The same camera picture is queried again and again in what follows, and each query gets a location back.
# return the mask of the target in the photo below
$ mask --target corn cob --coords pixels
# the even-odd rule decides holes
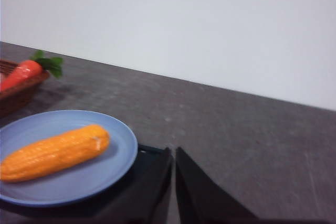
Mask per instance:
[[[72,167],[103,153],[109,138],[104,128],[92,124],[29,144],[2,161],[0,180],[20,182]]]

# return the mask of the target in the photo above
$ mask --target brown basket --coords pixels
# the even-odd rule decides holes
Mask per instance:
[[[0,72],[9,75],[16,67],[17,63],[7,60],[0,60]],[[24,107],[33,98],[37,88],[44,80],[49,78],[47,71],[37,76],[29,78],[15,87],[0,92],[0,118]]]

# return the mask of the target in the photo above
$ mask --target carrot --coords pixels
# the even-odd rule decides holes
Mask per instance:
[[[63,59],[60,57],[44,58],[41,50],[30,58],[21,62],[4,81],[1,81],[0,91],[4,91],[19,83],[39,75],[44,70],[49,70],[56,78],[62,75],[61,64]]]

